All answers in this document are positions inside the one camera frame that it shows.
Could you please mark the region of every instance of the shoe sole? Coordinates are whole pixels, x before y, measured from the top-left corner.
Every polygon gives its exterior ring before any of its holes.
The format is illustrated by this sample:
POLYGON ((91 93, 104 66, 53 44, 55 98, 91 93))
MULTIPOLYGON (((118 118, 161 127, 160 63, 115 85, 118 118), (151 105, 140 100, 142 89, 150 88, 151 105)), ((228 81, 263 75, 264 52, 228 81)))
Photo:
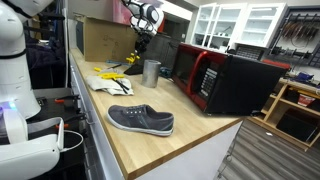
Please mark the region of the shoe sole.
POLYGON ((107 113, 108 120, 110 121, 111 124, 113 124, 115 127, 126 130, 126 131, 132 131, 132 132, 143 132, 143 133, 148 133, 148 134, 153 134, 157 136, 170 136, 173 132, 173 129, 170 131, 157 131, 157 130, 152 130, 152 129, 141 129, 141 128, 129 128, 126 126, 122 126, 121 124, 118 124, 115 120, 111 118, 109 113, 107 113))

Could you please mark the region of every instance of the wooden countertop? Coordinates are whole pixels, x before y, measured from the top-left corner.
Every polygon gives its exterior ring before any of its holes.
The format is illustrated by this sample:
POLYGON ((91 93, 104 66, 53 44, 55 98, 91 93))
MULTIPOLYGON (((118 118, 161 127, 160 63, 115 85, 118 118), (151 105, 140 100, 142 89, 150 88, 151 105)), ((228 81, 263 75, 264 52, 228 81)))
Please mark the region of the wooden countertop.
MULTIPOLYGON (((86 62, 78 49, 70 51, 83 79, 97 74, 94 67, 108 67, 104 62, 86 62)), ((86 85, 125 179, 134 179, 241 121, 239 117, 204 115, 167 79, 159 77, 156 88, 147 88, 141 85, 141 75, 127 78, 132 83, 133 96, 112 96, 93 91, 86 85), (156 111, 171 112, 175 118, 173 134, 158 137, 128 132, 108 122, 106 113, 110 106, 140 104, 148 104, 156 111)))

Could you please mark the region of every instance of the metal cabinet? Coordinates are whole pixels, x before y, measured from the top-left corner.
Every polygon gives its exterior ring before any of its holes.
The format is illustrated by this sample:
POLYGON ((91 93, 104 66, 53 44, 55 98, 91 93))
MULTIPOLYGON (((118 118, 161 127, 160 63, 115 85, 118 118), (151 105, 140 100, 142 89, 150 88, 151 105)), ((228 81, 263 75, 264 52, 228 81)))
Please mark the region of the metal cabinet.
POLYGON ((69 60, 71 88, 74 94, 80 95, 78 104, 87 115, 87 120, 80 127, 86 129, 88 135, 83 142, 87 179, 124 179, 71 53, 69 60))

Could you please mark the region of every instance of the pegboard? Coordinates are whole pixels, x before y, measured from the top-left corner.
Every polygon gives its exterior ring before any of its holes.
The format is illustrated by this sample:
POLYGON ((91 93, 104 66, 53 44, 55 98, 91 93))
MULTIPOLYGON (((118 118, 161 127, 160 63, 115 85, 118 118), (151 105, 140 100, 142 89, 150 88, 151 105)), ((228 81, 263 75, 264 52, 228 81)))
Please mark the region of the pegboard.
POLYGON ((294 67, 320 68, 320 6, 289 7, 269 48, 269 55, 294 67))

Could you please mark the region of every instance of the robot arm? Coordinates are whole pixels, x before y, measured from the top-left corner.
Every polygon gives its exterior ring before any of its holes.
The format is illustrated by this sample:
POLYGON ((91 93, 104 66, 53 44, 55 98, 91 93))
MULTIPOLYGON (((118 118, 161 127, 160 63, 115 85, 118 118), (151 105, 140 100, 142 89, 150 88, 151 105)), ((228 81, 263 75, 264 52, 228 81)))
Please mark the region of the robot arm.
POLYGON ((52 1, 53 0, 2 0, 4 4, 15 11, 22 23, 43 11, 52 1))
POLYGON ((146 51, 153 36, 162 23, 164 14, 160 9, 146 3, 135 0, 121 0, 122 4, 127 7, 132 16, 130 17, 131 27, 137 32, 138 39, 135 43, 135 53, 137 55, 146 51))
POLYGON ((10 143, 0 145, 1 179, 30 179, 52 169, 64 149, 63 120, 53 118, 47 120, 47 124, 27 125, 13 102, 0 103, 0 106, 0 137, 7 137, 10 143), (30 126, 46 129, 53 124, 59 124, 58 135, 48 134, 28 140, 28 131, 35 129, 30 126))

